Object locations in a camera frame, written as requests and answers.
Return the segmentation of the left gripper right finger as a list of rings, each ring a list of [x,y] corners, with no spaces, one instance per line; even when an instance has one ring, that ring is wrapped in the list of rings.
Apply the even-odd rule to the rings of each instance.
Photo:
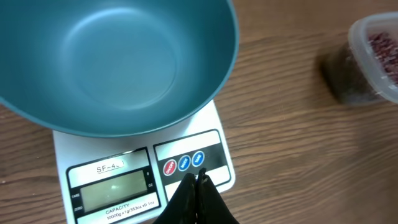
[[[239,224],[227,208],[206,169],[200,169],[195,186],[198,224]]]

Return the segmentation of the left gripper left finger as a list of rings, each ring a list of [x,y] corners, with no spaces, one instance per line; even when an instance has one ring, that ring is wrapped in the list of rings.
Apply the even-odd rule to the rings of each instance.
[[[196,178],[188,173],[154,224],[196,224]]]

